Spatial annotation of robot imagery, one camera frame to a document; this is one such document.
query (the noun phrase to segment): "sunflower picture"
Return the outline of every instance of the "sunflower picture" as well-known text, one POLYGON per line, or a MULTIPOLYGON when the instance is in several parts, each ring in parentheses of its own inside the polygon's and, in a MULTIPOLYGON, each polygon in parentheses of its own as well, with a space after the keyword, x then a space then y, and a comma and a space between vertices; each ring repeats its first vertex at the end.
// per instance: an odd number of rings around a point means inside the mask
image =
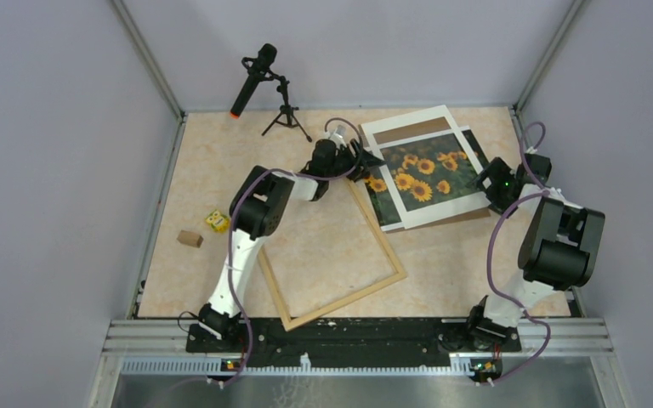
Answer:
MULTIPOLYGON (((488 161, 472 132, 466 130, 463 134, 482 167, 485 166, 488 161)), ((477 172, 453 133, 405 141, 379 150, 388 172, 383 174, 374 169, 366 183, 381 226, 401 222, 394 203, 396 196, 411 212, 478 192, 470 183, 477 172), (384 177, 394 180, 398 194, 390 193, 384 177)))

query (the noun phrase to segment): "gray wall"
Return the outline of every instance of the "gray wall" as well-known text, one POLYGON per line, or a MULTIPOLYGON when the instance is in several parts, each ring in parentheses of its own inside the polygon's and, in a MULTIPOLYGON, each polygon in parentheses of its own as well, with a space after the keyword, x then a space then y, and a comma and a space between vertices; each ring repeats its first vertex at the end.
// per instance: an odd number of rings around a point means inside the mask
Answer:
POLYGON ((548 126, 554 183, 607 215, 586 304, 653 406, 653 2, 592 2, 526 116, 548 126))
MULTIPOLYGON (((301 107, 512 104, 571 0, 127 0, 188 111, 231 107, 266 42, 301 107)), ((277 107, 275 84, 248 106, 277 107)))
POLYGON ((106 0, 0 1, 0 407, 85 405, 175 129, 106 0))

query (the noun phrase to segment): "framed photo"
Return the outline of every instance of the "framed photo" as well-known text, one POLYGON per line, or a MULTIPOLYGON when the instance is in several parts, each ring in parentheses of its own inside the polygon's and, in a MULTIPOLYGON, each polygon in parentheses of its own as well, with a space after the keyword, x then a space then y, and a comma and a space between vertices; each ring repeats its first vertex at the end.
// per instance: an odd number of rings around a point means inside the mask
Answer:
POLYGON ((382 230, 415 228, 489 206, 470 183, 483 169, 484 152, 445 106, 361 126, 370 151, 386 161, 366 181, 382 230))

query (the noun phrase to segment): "white picture frame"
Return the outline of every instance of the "white picture frame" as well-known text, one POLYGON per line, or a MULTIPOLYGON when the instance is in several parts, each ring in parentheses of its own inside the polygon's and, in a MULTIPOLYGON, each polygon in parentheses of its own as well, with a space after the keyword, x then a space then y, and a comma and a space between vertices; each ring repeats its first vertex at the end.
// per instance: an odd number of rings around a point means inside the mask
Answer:
MULTIPOLYGON (((416 112, 408 113, 405 115, 393 116, 380 121, 364 123, 361 125, 361 128, 364 132, 366 142, 369 145, 370 152, 380 159, 384 159, 381 149, 386 147, 408 144, 414 141, 435 138, 451 133, 457 139, 457 142, 459 143, 464 153, 466 153, 467 159, 472 168, 477 173, 481 173, 483 170, 483 167, 480 161, 477 159, 474 150, 464 137, 463 130, 467 129, 467 127, 459 127, 457 122, 454 120, 454 117, 451 115, 451 112, 444 105, 435 106, 434 108, 425 110, 418 110, 416 112), (378 143, 377 138, 375 137, 375 135, 379 133, 392 131, 398 128, 405 128, 412 125, 418 125, 419 123, 429 122, 441 118, 446 120, 447 124, 449 125, 449 129, 439 132, 419 134, 416 136, 398 139, 396 141, 389 141, 381 144, 378 143)), ((389 172, 387 166, 381 166, 379 168, 379 172, 381 173, 382 178, 387 185, 387 190, 392 197, 397 213, 399 213, 401 219, 400 224, 383 226, 383 231, 394 230, 398 228, 404 228, 405 230, 408 230, 410 228, 418 227, 424 224, 430 224, 441 219, 451 218, 457 215, 486 208, 490 204, 486 199, 485 194, 479 191, 449 201, 436 203, 424 208, 407 211, 404 202, 401 200, 400 193, 397 190, 395 179, 389 172)))

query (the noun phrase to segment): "beige tiled floor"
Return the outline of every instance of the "beige tiled floor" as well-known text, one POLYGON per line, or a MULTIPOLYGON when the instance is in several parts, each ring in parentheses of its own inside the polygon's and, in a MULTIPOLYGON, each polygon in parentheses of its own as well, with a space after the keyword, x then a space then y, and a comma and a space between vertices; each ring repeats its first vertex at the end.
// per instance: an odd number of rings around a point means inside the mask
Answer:
MULTIPOLYGON (((413 111, 300 110, 313 136, 324 122, 342 116, 369 122, 413 111)), ((507 108, 451 109, 460 126, 470 126, 489 158, 519 162, 507 108)), ((140 316, 197 312, 216 285, 224 261, 226 235, 203 222, 214 208, 227 211, 254 165, 299 170, 313 145, 298 130, 273 127, 260 133, 274 112, 246 112, 235 121, 227 113, 191 114, 179 152, 162 225, 146 281, 140 316), (180 230, 199 232, 200 249, 179 244, 180 230)), ((388 238, 408 277, 340 309, 331 316, 465 316, 488 293, 485 255, 495 215, 461 223, 408 230, 388 238)), ((497 239, 495 280, 503 284, 516 270, 517 251, 530 221, 517 212, 497 239)), ((275 275, 292 315, 302 315, 390 274, 389 264, 366 227, 343 183, 332 183, 318 202, 292 202, 279 229, 267 241, 275 275)), ((276 317, 261 270, 256 267, 244 299, 253 316, 276 317)), ((536 315, 568 315, 564 294, 539 303, 536 315)))

